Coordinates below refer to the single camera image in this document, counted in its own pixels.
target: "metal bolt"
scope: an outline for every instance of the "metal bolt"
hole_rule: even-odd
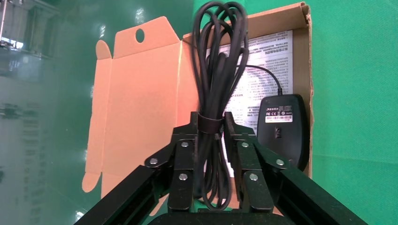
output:
[[[188,179],[188,175],[186,175],[185,173],[180,174],[180,176],[178,177],[180,180],[186,180]]]
[[[158,163],[158,159],[157,158],[151,158],[151,160],[149,160],[149,163],[150,164],[156,164],[156,163]]]
[[[250,178],[251,180],[253,180],[253,181],[256,181],[256,180],[259,179],[259,177],[258,177],[256,174],[254,174],[254,173],[251,173],[250,176],[249,176],[249,178]]]
[[[285,162],[282,161],[282,160],[280,160],[280,159],[277,159],[277,160],[276,160],[276,164],[278,164],[278,165],[285,165]]]

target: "black metal bracket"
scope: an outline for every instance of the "black metal bracket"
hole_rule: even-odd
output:
[[[145,160],[76,225],[141,224],[170,193],[168,213],[150,224],[298,224],[365,225],[366,223],[289,161],[261,146],[251,128],[225,113],[224,141],[234,169],[239,209],[192,212],[197,161],[198,113],[173,130],[170,144]],[[276,206],[284,217],[272,214]]]

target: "reflective surface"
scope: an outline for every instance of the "reflective surface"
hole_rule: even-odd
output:
[[[103,39],[113,52],[117,31],[161,15],[181,37],[193,6],[191,0],[46,3],[14,0],[6,10],[3,37],[23,47],[0,49],[2,225],[70,225],[100,199],[100,183],[82,190],[95,45]]]
[[[161,15],[181,37],[205,1],[13,2],[2,36],[17,50],[0,48],[0,224],[70,225],[100,199],[100,184],[81,188],[96,42],[112,52],[117,31]],[[297,1],[239,2],[252,14]],[[397,2],[306,2],[314,180],[366,222],[396,224]]]

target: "cardboard box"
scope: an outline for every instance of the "cardboard box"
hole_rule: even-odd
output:
[[[137,30],[144,41],[135,39]],[[313,125],[311,16],[297,3],[249,16],[248,37],[293,30],[293,93],[300,94]],[[170,142],[172,129],[189,122],[198,96],[190,58],[191,35],[180,41],[165,17],[116,34],[113,58],[97,43],[92,118],[83,190],[102,174],[105,196],[144,160]],[[312,177],[312,143],[305,171]],[[237,200],[230,206],[236,207]]]

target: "hang tab hole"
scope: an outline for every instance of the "hang tab hole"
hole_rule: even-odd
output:
[[[138,29],[136,32],[136,40],[139,43],[142,43],[144,41],[145,35],[144,35],[144,31],[141,29]]]

